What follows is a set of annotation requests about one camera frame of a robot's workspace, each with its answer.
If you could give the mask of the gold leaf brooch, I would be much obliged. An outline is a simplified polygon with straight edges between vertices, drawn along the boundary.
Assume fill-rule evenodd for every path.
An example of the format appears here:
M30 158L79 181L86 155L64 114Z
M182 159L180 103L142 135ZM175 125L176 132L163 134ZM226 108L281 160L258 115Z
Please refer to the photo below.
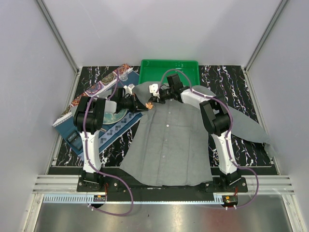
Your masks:
M145 106L146 106L146 108L147 109L153 109L153 107L154 107L154 104L152 103L152 102L147 102L146 104L145 104Z

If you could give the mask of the grey button shirt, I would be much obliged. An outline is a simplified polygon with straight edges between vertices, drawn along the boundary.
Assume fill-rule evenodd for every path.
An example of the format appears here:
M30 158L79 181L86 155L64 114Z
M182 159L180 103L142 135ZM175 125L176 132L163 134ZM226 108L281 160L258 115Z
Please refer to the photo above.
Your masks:
M175 100L157 103L142 114L120 168L149 186L208 182L208 140L199 108Z

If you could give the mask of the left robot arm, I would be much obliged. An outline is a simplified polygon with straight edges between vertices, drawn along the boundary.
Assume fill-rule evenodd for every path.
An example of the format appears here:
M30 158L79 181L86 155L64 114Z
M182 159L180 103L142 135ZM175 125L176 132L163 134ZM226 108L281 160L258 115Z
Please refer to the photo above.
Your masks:
M119 113L126 109L131 113L147 111L137 95L134 85L115 88L108 98L82 96L73 117L82 140L84 166L78 180L78 191L100 191L106 185L103 175L99 174L102 164L99 158L99 131L103 125L105 113Z

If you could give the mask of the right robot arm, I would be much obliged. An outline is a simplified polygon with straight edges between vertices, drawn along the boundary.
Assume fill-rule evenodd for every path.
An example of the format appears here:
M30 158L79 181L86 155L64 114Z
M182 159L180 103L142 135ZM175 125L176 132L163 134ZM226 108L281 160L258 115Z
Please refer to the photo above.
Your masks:
M174 99L200 109L203 125L213 138L219 157L218 187L227 192L237 189L241 174L232 148L233 118L227 105L218 96L203 94L191 85L184 86L178 74L168 76L167 81L169 86L164 89L161 84L149 85L149 101L163 104L166 100Z

